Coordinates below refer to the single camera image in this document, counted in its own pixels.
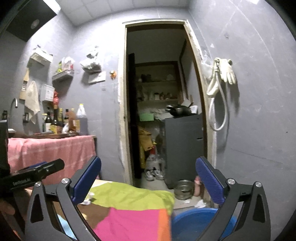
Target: metal pot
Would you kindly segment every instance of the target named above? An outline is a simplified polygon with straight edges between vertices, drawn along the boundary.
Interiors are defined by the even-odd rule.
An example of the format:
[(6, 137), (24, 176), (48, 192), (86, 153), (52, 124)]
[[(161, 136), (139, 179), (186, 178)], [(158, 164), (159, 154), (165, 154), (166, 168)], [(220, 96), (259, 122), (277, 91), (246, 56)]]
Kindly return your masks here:
[(194, 193), (194, 182), (189, 180), (180, 180), (177, 182), (176, 187), (174, 188), (174, 193), (176, 199), (186, 200), (193, 196)]
[(189, 116), (192, 115), (191, 109), (184, 105), (167, 105), (166, 110), (172, 115), (172, 116)]

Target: ceiling tile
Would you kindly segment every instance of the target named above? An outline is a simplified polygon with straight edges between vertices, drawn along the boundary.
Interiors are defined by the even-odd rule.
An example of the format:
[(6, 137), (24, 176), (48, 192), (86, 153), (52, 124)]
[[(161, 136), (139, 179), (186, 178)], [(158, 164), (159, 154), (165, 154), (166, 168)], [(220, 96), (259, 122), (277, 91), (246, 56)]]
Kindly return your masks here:
[(156, 0), (133, 0), (135, 7), (154, 7)]
[(133, 8), (132, 0), (108, 0), (113, 12), (123, 11)]
[(111, 13), (107, 0), (97, 0), (87, 4), (86, 7), (93, 18)]
[(179, 0), (156, 0), (158, 6), (179, 6)]
[(64, 13), (71, 13), (83, 6), (83, 3), (81, 0), (62, 0), (59, 5)]
[(189, 0), (179, 0), (180, 7), (187, 7), (189, 5)]
[(88, 22), (92, 19), (86, 7), (74, 10), (72, 13), (66, 14), (75, 26)]
[(97, 0), (82, 0), (82, 2), (84, 4), (88, 4), (88, 3), (91, 3), (91, 2), (95, 2), (95, 1), (97, 1)]

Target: pink cloth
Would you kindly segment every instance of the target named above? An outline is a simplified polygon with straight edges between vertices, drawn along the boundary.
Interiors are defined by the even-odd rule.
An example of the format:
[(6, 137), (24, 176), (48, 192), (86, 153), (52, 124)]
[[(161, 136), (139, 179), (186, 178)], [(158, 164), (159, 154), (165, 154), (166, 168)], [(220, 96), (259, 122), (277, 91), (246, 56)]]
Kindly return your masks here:
[(95, 155), (92, 136), (76, 136), (63, 139), (23, 139), (8, 140), (8, 163), (11, 172), (43, 161), (54, 161), (61, 158), (65, 168), (49, 175), (43, 183), (57, 184), (64, 177), (72, 177), (75, 171), (82, 168)]
[(120, 241), (157, 241), (158, 217), (157, 209), (133, 211), (111, 207), (94, 232), (102, 241), (118, 241), (118, 237)]

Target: white hose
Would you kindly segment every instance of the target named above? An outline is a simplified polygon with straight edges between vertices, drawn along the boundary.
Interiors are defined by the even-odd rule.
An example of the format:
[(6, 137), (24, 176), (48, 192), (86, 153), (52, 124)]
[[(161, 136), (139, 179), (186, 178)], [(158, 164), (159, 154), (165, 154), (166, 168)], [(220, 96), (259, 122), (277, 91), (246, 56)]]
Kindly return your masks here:
[(210, 102), (210, 107), (209, 107), (209, 124), (210, 124), (210, 127), (213, 131), (220, 131), (223, 129), (223, 127), (225, 126), (226, 124), (226, 120), (227, 120), (227, 103), (226, 103), (226, 99), (225, 99), (225, 95), (224, 95), (224, 92), (222, 90), (222, 87), (221, 87), (221, 83), (220, 83), (220, 70), (219, 70), (219, 67), (217, 68), (217, 70), (215, 70), (215, 77), (216, 77), (216, 81), (218, 82), (218, 87), (219, 87), (219, 90), (221, 92), (221, 96), (222, 96), (222, 100), (223, 100), (223, 105), (224, 105), (224, 120), (223, 120), (223, 123), (222, 125), (219, 127), (219, 128), (215, 128), (213, 122), (212, 122), (212, 108), (213, 108), (213, 104), (214, 104), (214, 101), (215, 101), (215, 97), (213, 97), (211, 99), (211, 102)]

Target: curved faucet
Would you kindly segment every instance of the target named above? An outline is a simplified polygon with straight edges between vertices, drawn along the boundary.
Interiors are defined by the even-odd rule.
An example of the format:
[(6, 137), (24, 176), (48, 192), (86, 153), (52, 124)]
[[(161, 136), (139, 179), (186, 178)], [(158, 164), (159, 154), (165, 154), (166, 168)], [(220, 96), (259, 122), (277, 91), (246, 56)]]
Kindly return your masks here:
[(8, 116), (8, 128), (11, 128), (11, 118), (10, 118), (10, 115), (11, 115), (11, 110), (12, 110), (12, 103), (15, 101), (15, 108), (18, 107), (18, 103), (17, 103), (17, 98), (13, 98), (13, 100), (11, 101), (11, 104), (10, 104), (10, 111), (9, 111), (9, 116)]

